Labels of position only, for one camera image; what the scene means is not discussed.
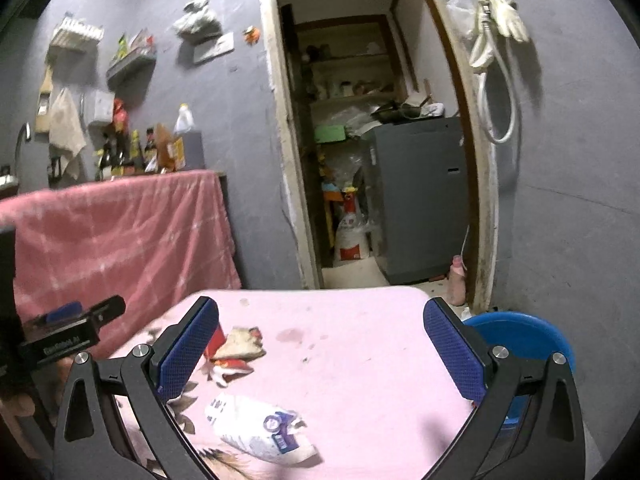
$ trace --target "shower hose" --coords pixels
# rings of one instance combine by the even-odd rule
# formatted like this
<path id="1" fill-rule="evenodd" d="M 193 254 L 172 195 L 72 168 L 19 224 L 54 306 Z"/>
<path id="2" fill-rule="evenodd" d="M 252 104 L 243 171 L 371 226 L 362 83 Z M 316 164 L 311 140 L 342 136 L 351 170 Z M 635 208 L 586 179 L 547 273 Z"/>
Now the shower hose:
<path id="1" fill-rule="evenodd" d="M 516 99 L 507 65 L 504 62 L 504 59 L 502 58 L 500 51 L 495 44 L 494 33 L 491 30 L 491 17 L 488 14 L 486 14 L 482 19 L 482 26 L 484 28 L 484 33 L 486 35 L 489 46 L 494 51 L 495 59 L 497 59 L 498 61 L 498 65 L 500 66 L 500 70 L 502 71 L 502 75 L 504 76 L 504 81 L 507 84 L 507 92 L 509 93 L 509 102 L 511 105 L 511 118 L 509 119 L 509 127 L 507 129 L 507 132 L 503 136 L 498 137 L 494 128 L 494 122 L 492 121 L 491 112 L 489 110 L 489 102 L 486 98 L 487 69 L 483 70 L 478 75 L 478 114 L 480 115 L 480 121 L 482 122 L 482 126 L 484 126 L 484 131 L 489 141 L 494 144 L 504 144 L 511 138 L 514 130 L 516 129 L 516 124 L 518 121 Z"/>

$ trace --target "tiled floor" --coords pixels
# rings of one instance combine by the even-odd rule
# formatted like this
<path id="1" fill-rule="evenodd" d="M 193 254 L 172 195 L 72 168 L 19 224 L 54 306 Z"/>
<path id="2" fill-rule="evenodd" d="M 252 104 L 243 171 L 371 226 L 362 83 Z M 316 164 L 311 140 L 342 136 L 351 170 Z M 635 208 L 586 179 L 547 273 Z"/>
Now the tiled floor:
<path id="1" fill-rule="evenodd" d="M 389 286 L 375 258 L 366 258 L 344 264 L 340 267 L 330 269 L 322 269 L 324 277 L 324 288 L 367 288 L 372 286 Z M 426 292 L 432 298 L 441 297 L 447 299 L 447 280 L 439 280 L 438 282 L 424 282 L 412 285 L 423 292 Z M 452 306 L 453 311 L 462 316 L 464 306 Z"/>

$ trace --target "doorway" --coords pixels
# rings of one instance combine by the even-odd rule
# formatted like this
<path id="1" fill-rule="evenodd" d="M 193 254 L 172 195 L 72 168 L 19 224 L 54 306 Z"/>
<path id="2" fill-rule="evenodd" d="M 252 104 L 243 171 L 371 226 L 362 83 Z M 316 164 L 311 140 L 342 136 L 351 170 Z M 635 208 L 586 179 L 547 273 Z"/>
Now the doorway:
<path id="1" fill-rule="evenodd" d="M 446 286 L 468 238 L 468 182 L 477 177 L 474 164 L 467 171 L 461 107 L 430 8 L 425 0 L 277 2 L 321 285 Z M 408 97 L 396 110 L 404 119 L 371 115 Z M 412 112 L 431 104 L 434 117 L 416 121 L 403 112 L 411 104 Z M 394 186 L 406 192 L 389 193 Z M 345 245 L 340 226 L 351 209 L 361 230 Z"/>

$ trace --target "beige cloth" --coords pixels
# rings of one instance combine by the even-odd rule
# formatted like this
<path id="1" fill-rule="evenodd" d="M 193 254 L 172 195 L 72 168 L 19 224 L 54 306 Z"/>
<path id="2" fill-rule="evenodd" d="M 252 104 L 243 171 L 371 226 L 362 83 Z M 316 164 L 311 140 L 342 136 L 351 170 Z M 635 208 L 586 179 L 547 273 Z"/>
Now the beige cloth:
<path id="1" fill-rule="evenodd" d="M 63 152 L 60 156 L 62 173 L 77 180 L 80 175 L 78 153 L 86 146 L 86 141 L 78 109 L 68 88 L 62 89 L 51 107 L 49 142 Z"/>

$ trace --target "metal screw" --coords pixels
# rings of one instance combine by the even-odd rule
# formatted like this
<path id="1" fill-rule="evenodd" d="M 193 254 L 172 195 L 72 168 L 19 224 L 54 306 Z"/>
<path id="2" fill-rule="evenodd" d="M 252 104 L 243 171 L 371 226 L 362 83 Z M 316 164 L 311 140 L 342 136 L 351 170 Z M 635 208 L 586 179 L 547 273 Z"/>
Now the metal screw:
<path id="1" fill-rule="evenodd" d="M 509 357 L 509 351 L 504 346 L 494 346 L 494 348 L 491 350 L 491 352 L 498 359 L 505 359 L 505 358 Z"/>
<path id="2" fill-rule="evenodd" d="M 557 365 L 563 365 L 566 362 L 566 357 L 564 357 L 560 352 L 556 352 L 554 354 L 554 362 Z"/>
<path id="3" fill-rule="evenodd" d="M 135 345 L 133 347 L 133 355 L 135 355 L 135 357 L 144 357 L 145 355 L 147 355 L 149 353 L 149 345 Z"/>
<path id="4" fill-rule="evenodd" d="M 76 357 L 74 358 L 74 361 L 76 363 L 78 363 L 79 365 L 84 364 L 85 362 L 87 362 L 89 360 L 89 354 L 87 352 L 80 352 L 78 355 L 76 355 Z"/>

